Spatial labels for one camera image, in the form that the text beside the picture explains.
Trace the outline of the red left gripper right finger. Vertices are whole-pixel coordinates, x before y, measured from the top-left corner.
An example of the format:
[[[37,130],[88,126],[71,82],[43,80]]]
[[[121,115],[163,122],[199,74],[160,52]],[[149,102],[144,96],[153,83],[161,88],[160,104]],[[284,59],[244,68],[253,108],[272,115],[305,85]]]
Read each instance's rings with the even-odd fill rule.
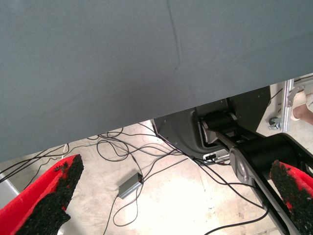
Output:
[[[304,171],[280,162],[271,165],[270,178],[299,233],[313,233],[313,178]]]

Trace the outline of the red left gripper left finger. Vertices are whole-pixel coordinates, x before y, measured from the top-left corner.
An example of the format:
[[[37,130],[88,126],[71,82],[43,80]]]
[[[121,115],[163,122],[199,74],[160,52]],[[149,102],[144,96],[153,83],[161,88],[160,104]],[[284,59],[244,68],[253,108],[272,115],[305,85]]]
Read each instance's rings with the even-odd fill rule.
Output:
[[[2,235],[56,235],[84,170],[81,155],[58,161],[0,211]]]

